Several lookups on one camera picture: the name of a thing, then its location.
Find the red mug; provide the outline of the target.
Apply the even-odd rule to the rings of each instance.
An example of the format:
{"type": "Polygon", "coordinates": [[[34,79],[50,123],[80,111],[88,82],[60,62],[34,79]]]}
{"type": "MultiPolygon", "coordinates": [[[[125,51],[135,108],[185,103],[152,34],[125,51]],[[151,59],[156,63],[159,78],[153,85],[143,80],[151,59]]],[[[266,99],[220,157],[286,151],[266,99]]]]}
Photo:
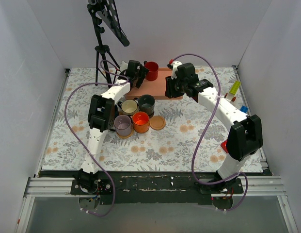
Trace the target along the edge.
{"type": "Polygon", "coordinates": [[[158,69],[159,66],[156,62],[147,62],[144,61],[144,66],[149,70],[147,75],[146,75],[146,79],[148,81],[155,81],[158,78],[158,69]]]}

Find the dark green mug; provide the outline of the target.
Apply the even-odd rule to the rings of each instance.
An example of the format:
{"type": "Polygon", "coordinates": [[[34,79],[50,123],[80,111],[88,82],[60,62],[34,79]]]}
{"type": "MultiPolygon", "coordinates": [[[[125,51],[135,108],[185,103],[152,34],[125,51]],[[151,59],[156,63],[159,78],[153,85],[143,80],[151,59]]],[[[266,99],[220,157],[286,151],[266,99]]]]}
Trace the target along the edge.
{"type": "Polygon", "coordinates": [[[138,99],[139,109],[148,114],[149,117],[154,115],[155,98],[151,95],[142,95],[138,99]]]}

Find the light wooden coaster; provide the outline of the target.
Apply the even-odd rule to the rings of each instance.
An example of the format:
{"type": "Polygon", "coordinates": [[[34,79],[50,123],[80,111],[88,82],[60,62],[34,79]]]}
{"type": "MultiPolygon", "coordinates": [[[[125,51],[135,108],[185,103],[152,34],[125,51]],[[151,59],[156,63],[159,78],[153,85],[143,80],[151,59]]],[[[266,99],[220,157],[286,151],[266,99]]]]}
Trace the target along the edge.
{"type": "Polygon", "coordinates": [[[150,118],[150,127],[154,130],[162,130],[166,125],[165,119],[162,116],[153,116],[150,118]]]}

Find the cream enamel mug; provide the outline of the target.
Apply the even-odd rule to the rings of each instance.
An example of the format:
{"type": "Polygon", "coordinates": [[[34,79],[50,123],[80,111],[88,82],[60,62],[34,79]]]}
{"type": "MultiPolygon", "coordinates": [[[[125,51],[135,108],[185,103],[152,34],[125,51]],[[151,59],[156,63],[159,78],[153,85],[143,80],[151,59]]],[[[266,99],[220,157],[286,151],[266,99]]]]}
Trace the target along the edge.
{"type": "Polygon", "coordinates": [[[138,103],[135,100],[119,101],[117,106],[121,115],[132,116],[139,111],[138,103]]]}

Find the orange mug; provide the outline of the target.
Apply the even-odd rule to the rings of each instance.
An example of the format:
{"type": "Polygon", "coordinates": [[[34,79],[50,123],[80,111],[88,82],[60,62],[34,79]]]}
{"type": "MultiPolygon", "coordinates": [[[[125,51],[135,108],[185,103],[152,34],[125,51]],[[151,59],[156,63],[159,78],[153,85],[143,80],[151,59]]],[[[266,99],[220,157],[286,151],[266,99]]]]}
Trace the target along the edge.
{"type": "Polygon", "coordinates": [[[133,128],[137,133],[145,133],[149,130],[149,116],[145,112],[137,112],[132,116],[133,128]]]}

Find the grey lilac mug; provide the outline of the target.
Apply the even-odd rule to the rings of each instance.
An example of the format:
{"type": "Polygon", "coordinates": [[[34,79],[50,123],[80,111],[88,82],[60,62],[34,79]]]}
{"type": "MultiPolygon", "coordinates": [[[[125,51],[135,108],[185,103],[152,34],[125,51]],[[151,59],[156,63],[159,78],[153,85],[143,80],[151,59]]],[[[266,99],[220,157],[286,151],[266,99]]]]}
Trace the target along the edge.
{"type": "Polygon", "coordinates": [[[112,132],[118,132],[120,135],[130,134],[132,129],[132,121],[129,116],[119,115],[114,119],[113,126],[110,129],[112,132]]]}

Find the woven cork coaster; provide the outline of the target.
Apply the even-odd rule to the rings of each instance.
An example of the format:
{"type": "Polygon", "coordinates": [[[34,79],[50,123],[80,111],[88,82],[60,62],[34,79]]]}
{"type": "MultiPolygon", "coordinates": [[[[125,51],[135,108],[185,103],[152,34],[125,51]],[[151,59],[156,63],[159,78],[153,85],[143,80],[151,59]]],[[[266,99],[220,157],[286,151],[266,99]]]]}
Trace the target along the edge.
{"type": "Polygon", "coordinates": [[[120,137],[120,138],[122,138],[122,139],[126,139],[126,138],[129,138],[129,137],[131,137],[133,134],[134,134],[134,129],[131,129],[131,132],[130,132],[130,134],[128,134],[128,135],[125,135],[125,136],[123,136],[123,135],[120,135],[118,132],[116,132],[117,133],[117,135],[120,137]]]}

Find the dark blue mug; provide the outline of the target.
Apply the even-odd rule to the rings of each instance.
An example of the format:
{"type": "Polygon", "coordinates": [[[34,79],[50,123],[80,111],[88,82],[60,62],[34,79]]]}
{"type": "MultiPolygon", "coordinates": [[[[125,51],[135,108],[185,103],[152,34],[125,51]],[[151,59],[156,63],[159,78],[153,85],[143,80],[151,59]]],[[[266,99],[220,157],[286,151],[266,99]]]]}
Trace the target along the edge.
{"type": "Polygon", "coordinates": [[[116,117],[119,116],[119,109],[118,109],[118,106],[117,106],[117,105],[115,105],[114,110],[115,110],[114,118],[116,118],[116,117]]]}

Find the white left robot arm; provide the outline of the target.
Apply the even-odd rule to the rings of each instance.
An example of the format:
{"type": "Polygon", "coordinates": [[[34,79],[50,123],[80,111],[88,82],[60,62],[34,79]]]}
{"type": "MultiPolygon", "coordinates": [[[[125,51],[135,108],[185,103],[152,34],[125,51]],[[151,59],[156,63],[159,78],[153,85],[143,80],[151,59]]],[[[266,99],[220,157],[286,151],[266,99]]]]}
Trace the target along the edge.
{"type": "Polygon", "coordinates": [[[139,88],[149,69],[138,61],[130,60],[128,63],[120,64],[120,77],[103,94],[93,95],[90,102],[88,113],[89,122],[89,154],[85,156],[81,169],[86,173],[100,171],[99,166],[93,159],[100,157],[103,141],[109,129],[113,127],[115,119],[116,103],[129,91],[136,87],[139,88]]]}

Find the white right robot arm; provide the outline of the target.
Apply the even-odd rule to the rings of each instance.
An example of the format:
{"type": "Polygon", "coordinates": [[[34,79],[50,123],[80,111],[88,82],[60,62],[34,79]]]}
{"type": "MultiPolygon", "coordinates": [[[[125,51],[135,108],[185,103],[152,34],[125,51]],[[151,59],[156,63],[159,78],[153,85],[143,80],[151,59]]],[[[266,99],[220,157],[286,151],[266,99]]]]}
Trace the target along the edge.
{"type": "Polygon", "coordinates": [[[168,68],[172,74],[165,79],[165,96],[171,99],[187,95],[212,111],[211,116],[220,120],[229,131],[226,142],[228,155],[211,182],[218,192],[225,193],[231,189],[231,180],[239,174],[249,156],[263,145],[261,119],[237,109],[221,97],[220,90],[207,79],[199,80],[193,64],[171,60],[168,68]]]}

